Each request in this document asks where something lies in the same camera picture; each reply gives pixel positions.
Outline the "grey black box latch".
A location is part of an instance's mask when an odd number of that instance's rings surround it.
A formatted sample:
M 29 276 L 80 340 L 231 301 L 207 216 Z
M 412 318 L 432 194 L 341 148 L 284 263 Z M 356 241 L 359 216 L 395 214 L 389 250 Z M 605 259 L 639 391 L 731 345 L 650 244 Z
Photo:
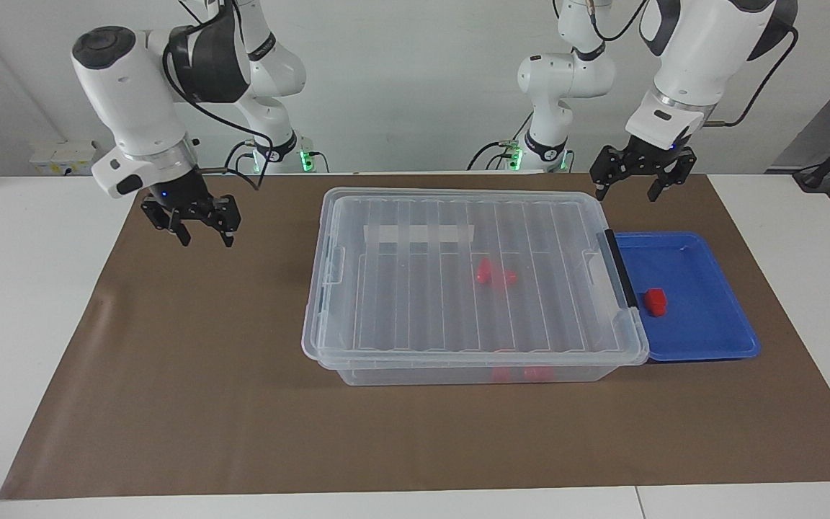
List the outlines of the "grey black box latch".
M 638 309 L 637 296 L 623 262 L 616 234 L 607 228 L 597 237 L 597 243 L 602 250 L 610 285 L 620 309 Z

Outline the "blue plastic tray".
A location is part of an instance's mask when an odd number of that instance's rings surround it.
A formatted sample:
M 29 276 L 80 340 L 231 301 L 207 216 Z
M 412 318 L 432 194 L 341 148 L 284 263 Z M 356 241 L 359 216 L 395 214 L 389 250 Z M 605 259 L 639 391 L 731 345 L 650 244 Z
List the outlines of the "blue plastic tray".
M 650 360 L 685 363 L 755 358 L 761 345 L 708 243 L 692 232 L 616 234 L 637 296 Z M 666 293 L 666 316 L 649 315 L 643 294 Z

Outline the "brown table mat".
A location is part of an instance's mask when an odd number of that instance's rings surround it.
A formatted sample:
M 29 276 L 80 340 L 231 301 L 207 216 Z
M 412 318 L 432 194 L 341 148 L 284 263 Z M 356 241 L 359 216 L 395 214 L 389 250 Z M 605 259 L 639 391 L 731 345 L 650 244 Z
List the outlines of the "brown table mat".
M 323 195 L 337 186 L 572 190 L 582 174 L 273 177 L 232 249 L 130 210 L 4 483 L 3 500 L 830 481 L 830 388 L 706 177 L 620 232 L 708 240 L 759 357 L 587 383 L 350 387 L 302 351 Z

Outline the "white power strip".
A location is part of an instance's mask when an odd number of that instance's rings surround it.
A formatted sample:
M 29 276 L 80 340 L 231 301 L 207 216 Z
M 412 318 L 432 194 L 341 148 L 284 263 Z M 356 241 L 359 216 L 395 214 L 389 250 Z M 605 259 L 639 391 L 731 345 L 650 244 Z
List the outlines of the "white power strip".
M 92 175 L 92 165 L 103 154 L 95 141 L 37 143 L 33 146 L 29 165 L 40 175 Z

